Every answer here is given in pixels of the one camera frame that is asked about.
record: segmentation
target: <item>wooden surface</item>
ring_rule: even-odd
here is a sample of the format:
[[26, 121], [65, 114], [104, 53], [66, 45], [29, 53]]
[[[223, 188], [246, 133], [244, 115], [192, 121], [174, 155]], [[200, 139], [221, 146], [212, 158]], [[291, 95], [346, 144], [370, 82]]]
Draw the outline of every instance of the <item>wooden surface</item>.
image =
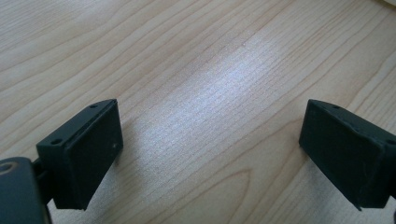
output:
[[54, 223], [392, 223], [298, 145], [308, 99], [396, 133], [396, 8], [375, 0], [0, 2], [0, 159], [117, 98], [125, 148]]

